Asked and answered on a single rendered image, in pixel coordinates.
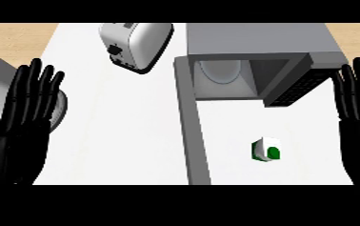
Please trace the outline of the grey microwave door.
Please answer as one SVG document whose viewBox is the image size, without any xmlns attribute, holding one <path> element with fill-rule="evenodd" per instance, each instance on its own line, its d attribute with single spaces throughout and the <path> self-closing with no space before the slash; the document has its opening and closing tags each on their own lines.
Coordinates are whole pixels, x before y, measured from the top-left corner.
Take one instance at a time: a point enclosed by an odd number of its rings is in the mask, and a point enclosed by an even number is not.
<svg viewBox="0 0 360 226">
<path fill-rule="evenodd" d="M 172 66 L 188 184 L 209 185 L 210 176 L 197 118 L 194 88 L 187 57 L 175 57 Z"/>
</svg>

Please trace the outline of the silver toaster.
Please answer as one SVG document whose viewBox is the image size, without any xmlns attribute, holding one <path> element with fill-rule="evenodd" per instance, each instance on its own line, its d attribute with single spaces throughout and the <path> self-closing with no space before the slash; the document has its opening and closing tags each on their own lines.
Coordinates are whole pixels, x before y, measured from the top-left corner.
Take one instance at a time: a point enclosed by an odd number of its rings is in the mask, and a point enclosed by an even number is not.
<svg viewBox="0 0 360 226">
<path fill-rule="evenodd" d="M 174 33 L 171 23 L 101 23 L 98 28 L 110 62 L 145 74 L 165 51 Z"/>
</svg>

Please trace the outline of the white and green milk carton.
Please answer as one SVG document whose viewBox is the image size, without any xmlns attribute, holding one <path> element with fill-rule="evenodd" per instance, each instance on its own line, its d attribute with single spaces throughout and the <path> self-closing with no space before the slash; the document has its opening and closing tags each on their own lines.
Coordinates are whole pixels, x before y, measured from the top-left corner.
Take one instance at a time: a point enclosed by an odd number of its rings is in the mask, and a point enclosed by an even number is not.
<svg viewBox="0 0 360 226">
<path fill-rule="evenodd" d="M 252 159 L 268 162 L 281 158 L 281 142 L 274 137 L 262 137 L 252 143 Z"/>
</svg>

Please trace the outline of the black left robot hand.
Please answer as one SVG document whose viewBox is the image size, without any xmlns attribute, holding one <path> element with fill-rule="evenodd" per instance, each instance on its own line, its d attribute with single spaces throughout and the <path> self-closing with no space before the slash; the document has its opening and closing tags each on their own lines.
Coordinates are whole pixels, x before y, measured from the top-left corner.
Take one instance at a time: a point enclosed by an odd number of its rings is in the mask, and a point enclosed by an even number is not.
<svg viewBox="0 0 360 226">
<path fill-rule="evenodd" d="M 64 73 L 41 69 L 33 58 L 20 65 L 0 117 L 0 186 L 33 184 L 45 164 L 50 118 Z"/>
</svg>

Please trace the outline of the grey microwave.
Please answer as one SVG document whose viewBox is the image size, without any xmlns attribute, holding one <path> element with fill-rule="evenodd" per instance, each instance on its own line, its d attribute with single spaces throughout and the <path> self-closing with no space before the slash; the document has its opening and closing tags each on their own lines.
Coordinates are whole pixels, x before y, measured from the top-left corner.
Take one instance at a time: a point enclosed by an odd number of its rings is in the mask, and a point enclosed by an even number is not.
<svg viewBox="0 0 360 226">
<path fill-rule="evenodd" d="M 197 100 L 286 107 L 346 63 L 321 23 L 190 23 L 185 30 Z"/>
</svg>

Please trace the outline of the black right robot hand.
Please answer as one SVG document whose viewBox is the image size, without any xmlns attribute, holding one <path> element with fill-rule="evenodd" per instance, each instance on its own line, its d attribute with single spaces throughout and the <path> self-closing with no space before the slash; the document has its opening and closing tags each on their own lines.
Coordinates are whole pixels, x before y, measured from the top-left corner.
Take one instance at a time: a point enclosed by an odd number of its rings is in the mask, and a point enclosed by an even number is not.
<svg viewBox="0 0 360 226">
<path fill-rule="evenodd" d="M 360 56 L 352 65 L 331 74 L 334 103 L 339 114 L 340 154 L 346 175 L 360 185 Z"/>
</svg>

